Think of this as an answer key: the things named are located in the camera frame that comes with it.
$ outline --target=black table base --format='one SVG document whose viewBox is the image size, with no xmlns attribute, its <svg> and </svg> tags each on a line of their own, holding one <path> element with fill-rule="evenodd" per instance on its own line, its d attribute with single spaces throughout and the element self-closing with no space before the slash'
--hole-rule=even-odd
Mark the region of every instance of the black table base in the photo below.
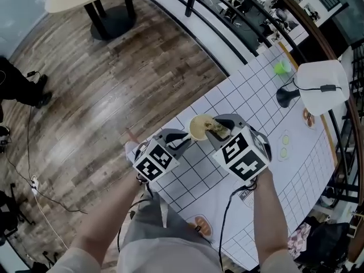
<svg viewBox="0 0 364 273">
<path fill-rule="evenodd" d="M 101 1 L 94 1 L 86 4 L 84 7 L 90 16 L 93 24 L 91 25 L 91 35 L 98 40 L 115 39 L 127 31 L 135 24 L 136 15 L 133 6 L 133 0 L 125 0 L 125 6 L 116 6 L 104 10 Z"/>
</svg>

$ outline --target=white lamp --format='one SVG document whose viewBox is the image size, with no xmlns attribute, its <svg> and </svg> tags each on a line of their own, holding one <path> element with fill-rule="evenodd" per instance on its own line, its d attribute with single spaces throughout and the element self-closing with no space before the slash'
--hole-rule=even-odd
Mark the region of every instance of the white lamp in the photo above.
<svg viewBox="0 0 364 273">
<path fill-rule="evenodd" d="M 321 115 L 349 99 L 350 90 L 345 70 L 338 60 L 317 61 L 302 64 L 298 68 L 297 90 L 277 91 L 277 100 L 282 107 L 301 96 L 303 104 L 312 115 Z"/>
</svg>

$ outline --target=pink cloth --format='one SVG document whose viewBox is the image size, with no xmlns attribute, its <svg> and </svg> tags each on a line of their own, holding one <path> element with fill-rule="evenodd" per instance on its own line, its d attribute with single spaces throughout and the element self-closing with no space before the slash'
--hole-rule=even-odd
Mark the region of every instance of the pink cloth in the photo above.
<svg viewBox="0 0 364 273">
<path fill-rule="evenodd" d="M 304 223 L 288 238 L 288 251 L 293 259 L 296 259 L 301 252 L 306 250 L 310 230 L 311 225 Z"/>
</svg>

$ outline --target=gray pants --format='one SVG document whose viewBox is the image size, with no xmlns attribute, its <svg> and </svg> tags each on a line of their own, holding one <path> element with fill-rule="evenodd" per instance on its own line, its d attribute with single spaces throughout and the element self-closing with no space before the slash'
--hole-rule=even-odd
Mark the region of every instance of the gray pants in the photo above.
<svg viewBox="0 0 364 273">
<path fill-rule="evenodd" d="M 145 193 L 142 199 L 148 199 L 139 205 L 139 210 L 131 221 L 122 247 L 139 239 L 180 238 L 186 241 L 210 245 L 197 231 L 192 229 L 171 207 L 168 207 L 167 225 L 163 227 L 160 197 L 153 198 Z"/>
</svg>

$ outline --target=wooden floor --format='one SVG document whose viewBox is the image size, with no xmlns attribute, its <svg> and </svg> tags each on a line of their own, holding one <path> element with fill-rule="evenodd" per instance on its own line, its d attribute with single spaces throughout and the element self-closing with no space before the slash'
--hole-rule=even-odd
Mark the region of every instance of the wooden floor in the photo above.
<svg viewBox="0 0 364 273">
<path fill-rule="evenodd" d="M 102 0 L 105 8 L 123 0 Z M 30 174 L 39 190 L 72 209 L 90 211 L 113 183 L 133 172 L 125 159 L 126 129 L 145 139 L 224 79 L 205 52 L 149 0 L 134 0 L 135 27 L 111 42 L 94 40 L 84 9 L 48 15 L 18 48 L 11 61 L 24 74 L 49 76 L 50 104 L 33 109 L 30 121 Z M 4 124 L 13 143 L 7 155 L 28 177 L 29 106 L 4 101 Z M 44 250 L 65 247 L 47 225 L 29 186 L 0 155 L 0 189 L 16 183 L 24 213 L 35 226 L 21 224 L 11 243 L 28 260 L 45 262 Z M 44 213 L 65 244 L 71 244 L 82 214 L 38 196 Z M 114 243 L 104 270 L 117 263 Z"/>
</svg>

